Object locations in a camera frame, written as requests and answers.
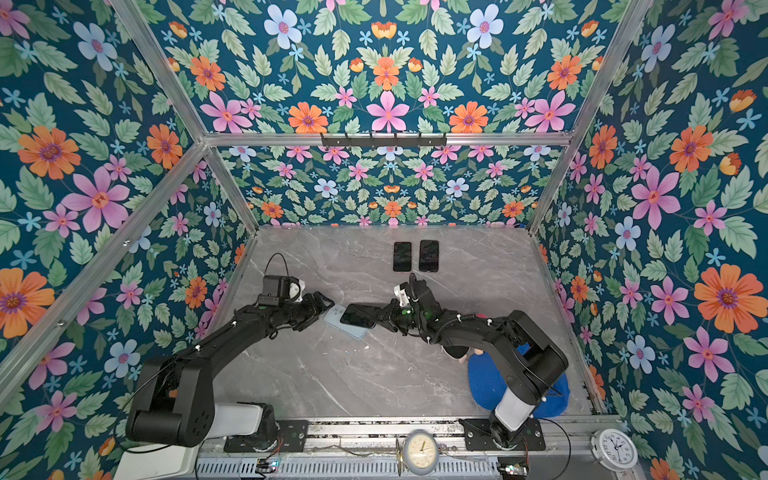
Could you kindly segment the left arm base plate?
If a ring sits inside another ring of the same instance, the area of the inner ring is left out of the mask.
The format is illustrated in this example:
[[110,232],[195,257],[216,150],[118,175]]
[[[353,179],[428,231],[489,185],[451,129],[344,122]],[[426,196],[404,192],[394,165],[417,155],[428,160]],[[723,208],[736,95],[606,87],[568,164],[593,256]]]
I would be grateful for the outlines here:
[[302,452],[308,436],[306,420],[263,421],[250,435],[235,435],[226,439],[226,453]]

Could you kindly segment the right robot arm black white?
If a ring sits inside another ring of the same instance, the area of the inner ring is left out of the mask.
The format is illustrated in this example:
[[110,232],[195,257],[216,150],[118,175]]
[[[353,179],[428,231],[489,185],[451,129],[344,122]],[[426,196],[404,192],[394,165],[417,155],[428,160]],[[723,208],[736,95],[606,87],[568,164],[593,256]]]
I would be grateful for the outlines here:
[[405,306],[393,300],[375,319],[392,332],[415,334],[428,344],[489,355],[506,384],[489,417],[489,434],[502,448],[518,443],[534,410],[569,366],[563,351],[520,310],[484,318],[445,309],[432,300],[411,299]]

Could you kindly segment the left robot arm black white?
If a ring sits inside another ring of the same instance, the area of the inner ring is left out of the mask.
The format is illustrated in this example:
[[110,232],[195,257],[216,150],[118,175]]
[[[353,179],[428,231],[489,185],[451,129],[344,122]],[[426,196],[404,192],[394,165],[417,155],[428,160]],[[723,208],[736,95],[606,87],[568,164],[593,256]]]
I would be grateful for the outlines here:
[[214,424],[215,377],[253,344],[285,328],[301,332],[333,306],[320,292],[281,306],[246,305],[199,344],[147,360],[131,401],[126,437],[182,447],[200,444]]

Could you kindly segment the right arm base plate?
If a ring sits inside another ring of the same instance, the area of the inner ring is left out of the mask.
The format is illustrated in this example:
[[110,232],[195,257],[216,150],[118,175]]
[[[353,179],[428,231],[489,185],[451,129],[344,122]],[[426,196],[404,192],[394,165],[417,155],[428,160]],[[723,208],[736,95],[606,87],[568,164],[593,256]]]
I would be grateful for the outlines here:
[[487,419],[466,418],[459,423],[464,428],[465,447],[469,451],[539,452],[546,449],[541,424],[535,418],[529,418],[514,433],[501,425],[492,427]]

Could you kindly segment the black phone pink edge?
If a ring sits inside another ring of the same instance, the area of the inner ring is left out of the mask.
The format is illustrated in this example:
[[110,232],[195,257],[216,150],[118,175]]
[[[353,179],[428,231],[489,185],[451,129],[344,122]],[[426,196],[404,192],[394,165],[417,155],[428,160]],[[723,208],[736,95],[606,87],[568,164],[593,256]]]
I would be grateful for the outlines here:
[[412,253],[411,242],[395,242],[393,248],[393,271],[407,273],[412,271]]

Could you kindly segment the light blue phone case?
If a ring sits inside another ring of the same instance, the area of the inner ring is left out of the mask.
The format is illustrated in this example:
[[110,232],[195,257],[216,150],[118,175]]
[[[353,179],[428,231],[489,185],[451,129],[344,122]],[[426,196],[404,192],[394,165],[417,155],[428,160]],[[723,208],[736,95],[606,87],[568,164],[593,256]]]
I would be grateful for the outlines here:
[[361,340],[368,333],[368,329],[358,326],[347,325],[341,322],[341,318],[346,308],[342,305],[335,305],[327,311],[322,320],[329,326],[341,331],[351,338]]

